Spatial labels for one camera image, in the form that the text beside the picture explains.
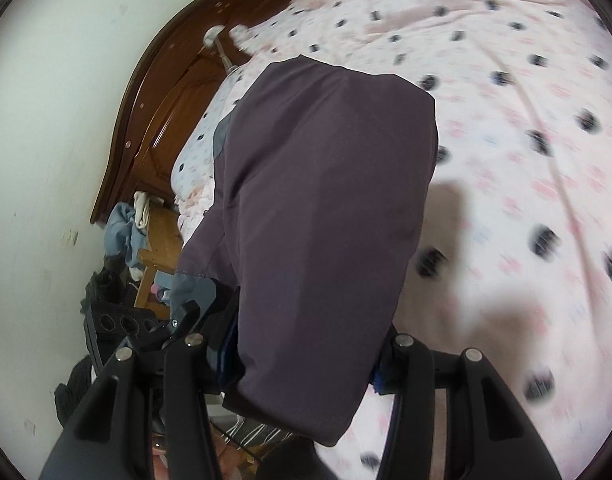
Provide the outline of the blue clothes on chair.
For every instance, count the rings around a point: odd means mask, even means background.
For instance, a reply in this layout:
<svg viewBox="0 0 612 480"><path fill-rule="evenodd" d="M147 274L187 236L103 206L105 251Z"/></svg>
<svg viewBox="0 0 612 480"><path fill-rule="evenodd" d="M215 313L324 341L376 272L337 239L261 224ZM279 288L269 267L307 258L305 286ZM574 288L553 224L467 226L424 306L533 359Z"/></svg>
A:
<svg viewBox="0 0 612 480"><path fill-rule="evenodd" d="M103 232L104 262L113 263L118 273L128 271L131 281L139 283L146 267L138 252L146 247L146 228L155 206L163 201L146 192L135 192L134 203L117 203L106 220Z"/></svg>

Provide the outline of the grey garment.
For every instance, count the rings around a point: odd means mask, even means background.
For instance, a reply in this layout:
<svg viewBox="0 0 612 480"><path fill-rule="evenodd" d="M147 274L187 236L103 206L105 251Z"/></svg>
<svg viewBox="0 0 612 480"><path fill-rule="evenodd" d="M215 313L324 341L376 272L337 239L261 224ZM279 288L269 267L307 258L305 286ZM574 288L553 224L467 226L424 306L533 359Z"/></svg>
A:
<svg viewBox="0 0 612 480"><path fill-rule="evenodd" d="M435 102L396 75L272 63L218 125L214 202L180 252L172 307L240 294L236 391L324 445L349 427L421 235Z"/></svg>

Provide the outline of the pink cat print duvet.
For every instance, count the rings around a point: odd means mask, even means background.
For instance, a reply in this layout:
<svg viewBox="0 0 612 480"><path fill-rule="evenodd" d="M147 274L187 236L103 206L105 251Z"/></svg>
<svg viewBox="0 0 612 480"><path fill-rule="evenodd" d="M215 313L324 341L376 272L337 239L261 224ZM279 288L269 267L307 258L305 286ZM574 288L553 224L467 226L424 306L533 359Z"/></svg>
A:
<svg viewBox="0 0 612 480"><path fill-rule="evenodd" d="M172 175L182 237L213 201L218 122L269 64L308 55L430 92L438 163L397 326L480 349L578 477L612 430L612 36L591 5L293 0L231 38L248 64Z"/></svg>

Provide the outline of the wooden bedside chair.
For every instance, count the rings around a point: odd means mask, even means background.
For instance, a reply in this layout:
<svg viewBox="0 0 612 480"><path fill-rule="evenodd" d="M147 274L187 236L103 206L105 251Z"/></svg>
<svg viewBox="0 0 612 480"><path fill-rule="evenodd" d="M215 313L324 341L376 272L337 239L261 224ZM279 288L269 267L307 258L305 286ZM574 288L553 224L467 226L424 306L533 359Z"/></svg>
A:
<svg viewBox="0 0 612 480"><path fill-rule="evenodd" d="M173 274L182 247L182 238L177 226L178 214L163 206L150 208L146 226L146 247L138 251L138 260L144 265L135 307L152 311L159 320L169 318L169 307L156 301L151 287L157 271Z"/></svg>

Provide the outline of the dark wooden headboard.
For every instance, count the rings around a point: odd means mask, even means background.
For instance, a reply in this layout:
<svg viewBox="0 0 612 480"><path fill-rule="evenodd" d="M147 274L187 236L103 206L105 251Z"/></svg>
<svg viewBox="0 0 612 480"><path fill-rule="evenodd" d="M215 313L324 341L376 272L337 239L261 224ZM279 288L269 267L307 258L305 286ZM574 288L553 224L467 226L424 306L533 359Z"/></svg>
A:
<svg viewBox="0 0 612 480"><path fill-rule="evenodd" d="M291 0L194 0L157 33L128 81L108 166L90 214L105 222L119 202L142 191L172 203L170 179L181 149L227 77L219 57L248 62L229 32L255 26Z"/></svg>

